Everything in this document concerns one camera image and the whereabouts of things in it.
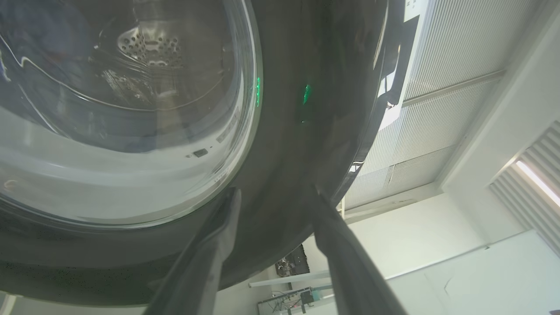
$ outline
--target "washing machine drum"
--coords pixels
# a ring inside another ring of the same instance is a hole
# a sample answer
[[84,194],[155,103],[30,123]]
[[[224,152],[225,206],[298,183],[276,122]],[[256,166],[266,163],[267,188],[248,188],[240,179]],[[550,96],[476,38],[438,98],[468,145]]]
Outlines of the washing machine drum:
[[371,123],[386,3],[253,5],[0,0],[0,289],[147,303],[231,186],[223,288],[310,234],[301,192],[339,199]]

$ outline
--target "white label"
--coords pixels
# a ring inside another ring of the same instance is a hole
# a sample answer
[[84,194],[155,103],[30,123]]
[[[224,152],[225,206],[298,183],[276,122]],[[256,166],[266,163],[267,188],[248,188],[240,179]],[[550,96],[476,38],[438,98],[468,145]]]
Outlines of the white label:
[[406,0],[404,4],[404,21],[408,21],[424,12],[428,0]]

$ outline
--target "round glass window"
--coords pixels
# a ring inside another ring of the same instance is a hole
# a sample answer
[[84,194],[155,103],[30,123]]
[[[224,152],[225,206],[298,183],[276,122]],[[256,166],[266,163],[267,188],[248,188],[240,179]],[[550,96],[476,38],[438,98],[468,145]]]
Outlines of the round glass window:
[[0,197],[137,228],[224,188],[258,123],[245,0],[0,0]]

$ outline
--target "corrugated ceiling panel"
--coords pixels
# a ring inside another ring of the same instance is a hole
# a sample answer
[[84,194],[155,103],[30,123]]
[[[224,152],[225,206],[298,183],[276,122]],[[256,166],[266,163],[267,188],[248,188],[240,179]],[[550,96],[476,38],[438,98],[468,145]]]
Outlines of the corrugated ceiling panel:
[[351,209],[433,182],[449,159],[450,146],[372,173],[361,173],[346,194]]
[[498,71],[541,0],[436,0],[405,99]]
[[377,134],[360,174],[456,145],[496,82],[481,82],[403,108],[400,118]]

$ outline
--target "washing machine door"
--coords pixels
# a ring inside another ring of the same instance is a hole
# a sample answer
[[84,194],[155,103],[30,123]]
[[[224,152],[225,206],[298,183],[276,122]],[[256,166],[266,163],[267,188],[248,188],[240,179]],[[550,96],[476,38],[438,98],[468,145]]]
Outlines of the washing machine door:
[[232,186],[222,288],[274,264],[398,103],[404,5],[0,0],[0,289],[148,303]]

